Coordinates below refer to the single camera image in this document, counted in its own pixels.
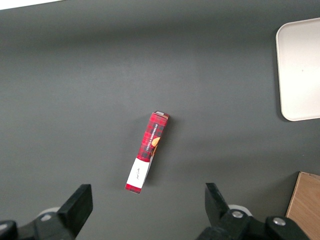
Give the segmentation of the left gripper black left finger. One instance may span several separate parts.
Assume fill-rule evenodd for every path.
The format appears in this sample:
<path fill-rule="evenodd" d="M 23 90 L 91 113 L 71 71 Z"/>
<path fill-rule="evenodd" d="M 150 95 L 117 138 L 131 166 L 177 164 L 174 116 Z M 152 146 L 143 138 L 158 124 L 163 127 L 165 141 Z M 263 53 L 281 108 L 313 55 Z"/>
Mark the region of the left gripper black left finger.
<path fill-rule="evenodd" d="M 34 221 L 37 240 L 74 240 L 93 211 L 92 186 L 82 184 L 60 207 L 42 211 Z"/>

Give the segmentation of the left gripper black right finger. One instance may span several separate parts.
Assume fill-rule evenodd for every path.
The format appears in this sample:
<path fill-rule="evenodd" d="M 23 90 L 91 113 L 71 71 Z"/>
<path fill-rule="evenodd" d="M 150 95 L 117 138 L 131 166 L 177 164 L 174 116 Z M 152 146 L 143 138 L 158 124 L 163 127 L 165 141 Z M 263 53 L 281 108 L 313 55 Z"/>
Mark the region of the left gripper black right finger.
<path fill-rule="evenodd" d="M 205 186 L 205 211 L 210 227 L 205 228 L 198 240 L 244 240 L 250 217 L 240 209 L 231 209 L 215 183 Z"/>

